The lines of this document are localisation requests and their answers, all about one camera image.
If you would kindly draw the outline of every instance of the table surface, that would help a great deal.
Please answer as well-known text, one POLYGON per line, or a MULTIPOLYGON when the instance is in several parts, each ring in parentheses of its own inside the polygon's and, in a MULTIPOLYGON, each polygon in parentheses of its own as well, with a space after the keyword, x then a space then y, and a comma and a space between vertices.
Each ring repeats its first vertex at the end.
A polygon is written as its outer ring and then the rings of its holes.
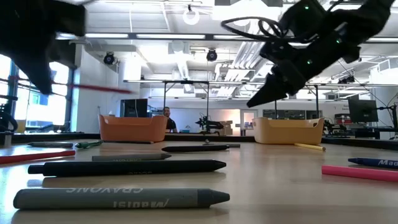
MULTIPOLYGON (((68 160, 89 161, 91 156, 160 153, 165 146, 201 145, 203 142, 156 144, 104 143, 78 150, 68 160)), ((217 152, 172 154, 169 159, 216 159, 227 166, 196 174, 119 175, 54 178, 28 175, 30 164, 0 167, 0 223, 394 223, 398 221, 398 184, 376 180, 321 175, 321 165, 353 166, 349 157, 398 160, 398 152, 382 149, 327 145, 326 152, 295 146, 241 143, 241 148, 217 152), (194 187, 227 192, 229 202, 209 209, 188 210, 64 210, 18 211, 12 205, 16 192, 40 187, 194 187)), ((0 155, 57 152, 12 146, 0 155)), ((64 161, 47 159, 46 161, 64 161)))

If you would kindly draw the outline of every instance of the gray crayon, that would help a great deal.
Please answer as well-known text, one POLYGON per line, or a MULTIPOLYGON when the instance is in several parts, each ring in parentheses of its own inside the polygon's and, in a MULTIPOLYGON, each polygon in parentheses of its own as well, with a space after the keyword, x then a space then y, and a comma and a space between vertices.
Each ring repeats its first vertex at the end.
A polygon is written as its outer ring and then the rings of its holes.
POLYGON ((70 142, 31 142, 28 145, 32 147, 62 147, 73 148, 73 143, 70 142))
POLYGON ((118 156, 93 156, 92 161, 95 162, 129 162, 129 161, 152 161, 163 160, 172 157, 166 153, 157 154, 130 154, 118 156))
POLYGON ((19 209, 208 208, 229 200, 211 189, 69 188, 23 189, 14 198, 19 209))

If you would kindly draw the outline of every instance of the monitor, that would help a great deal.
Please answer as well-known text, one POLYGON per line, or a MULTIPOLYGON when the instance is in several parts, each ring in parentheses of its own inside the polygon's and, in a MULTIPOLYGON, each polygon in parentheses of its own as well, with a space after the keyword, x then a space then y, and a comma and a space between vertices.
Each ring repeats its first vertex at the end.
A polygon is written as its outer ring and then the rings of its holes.
POLYGON ((348 100, 348 107, 354 123, 379 121, 375 100, 348 100))
POLYGON ((146 118, 148 99, 121 100, 120 117, 146 118))

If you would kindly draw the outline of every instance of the pink crayon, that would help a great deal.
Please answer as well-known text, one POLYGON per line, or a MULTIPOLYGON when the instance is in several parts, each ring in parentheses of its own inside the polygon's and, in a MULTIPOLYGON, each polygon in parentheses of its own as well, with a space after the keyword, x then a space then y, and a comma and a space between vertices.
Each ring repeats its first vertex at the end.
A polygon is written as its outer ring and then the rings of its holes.
POLYGON ((389 170, 322 165, 322 174, 398 182, 398 172, 389 170))

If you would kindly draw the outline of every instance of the person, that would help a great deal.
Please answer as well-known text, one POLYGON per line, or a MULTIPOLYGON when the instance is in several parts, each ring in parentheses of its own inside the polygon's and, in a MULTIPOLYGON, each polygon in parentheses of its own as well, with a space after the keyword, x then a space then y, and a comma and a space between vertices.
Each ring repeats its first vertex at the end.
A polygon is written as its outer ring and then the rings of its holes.
POLYGON ((166 130, 168 130, 169 132, 173 131, 173 133, 177 133, 177 126, 175 125, 173 119, 170 118, 170 108, 166 106, 163 111, 164 111, 164 116, 168 118, 166 130))

